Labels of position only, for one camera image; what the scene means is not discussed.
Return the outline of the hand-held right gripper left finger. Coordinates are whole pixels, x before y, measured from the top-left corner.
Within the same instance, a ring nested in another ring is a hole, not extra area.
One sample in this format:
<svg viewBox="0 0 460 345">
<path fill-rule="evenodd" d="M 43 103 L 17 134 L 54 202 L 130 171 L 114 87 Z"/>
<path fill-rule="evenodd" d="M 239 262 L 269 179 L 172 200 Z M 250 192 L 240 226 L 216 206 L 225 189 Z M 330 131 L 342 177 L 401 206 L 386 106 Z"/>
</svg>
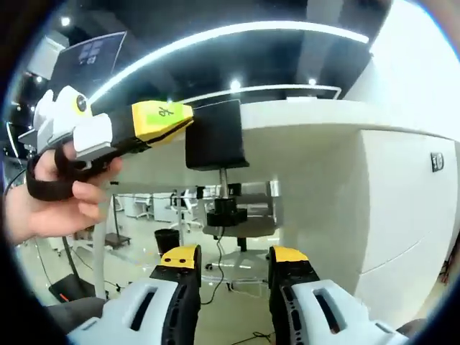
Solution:
<svg viewBox="0 0 460 345">
<path fill-rule="evenodd" d="M 68 334 L 71 344 L 193 344 L 201 309 L 201 247 L 176 247 L 148 278 Z"/>
</svg>

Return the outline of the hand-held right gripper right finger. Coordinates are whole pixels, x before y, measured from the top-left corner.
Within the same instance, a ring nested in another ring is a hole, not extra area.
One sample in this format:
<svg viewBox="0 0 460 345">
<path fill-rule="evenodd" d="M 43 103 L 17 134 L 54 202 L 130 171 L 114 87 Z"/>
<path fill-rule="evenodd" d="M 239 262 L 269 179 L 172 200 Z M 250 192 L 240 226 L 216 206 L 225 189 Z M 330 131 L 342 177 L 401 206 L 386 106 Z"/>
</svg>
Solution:
<svg viewBox="0 0 460 345">
<path fill-rule="evenodd" d="M 297 249 L 269 250 L 269 308 L 276 344 L 406 344 L 408 337 L 372 320 L 366 305 L 321 280 Z"/>
</svg>

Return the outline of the person's left hand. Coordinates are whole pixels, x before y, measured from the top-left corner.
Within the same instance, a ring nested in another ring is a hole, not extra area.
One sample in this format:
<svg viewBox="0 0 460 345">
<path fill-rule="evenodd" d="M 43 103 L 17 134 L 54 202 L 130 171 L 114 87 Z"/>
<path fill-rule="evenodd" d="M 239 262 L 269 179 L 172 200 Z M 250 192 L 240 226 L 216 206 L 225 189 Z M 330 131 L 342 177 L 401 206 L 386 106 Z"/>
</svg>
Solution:
<svg viewBox="0 0 460 345">
<path fill-rule="evenodd" d="M 33 237 L 60 237 L 74 234 L 106 220 L 104 185 L 120 172 L 122 160 L 114 158 L 107 170 L 73 184 L 73 197 L 47 202 L 33 198 L 26 185 L 11 188 L 4 199 L 4 228 L 16 246 Z"/>
</svg>

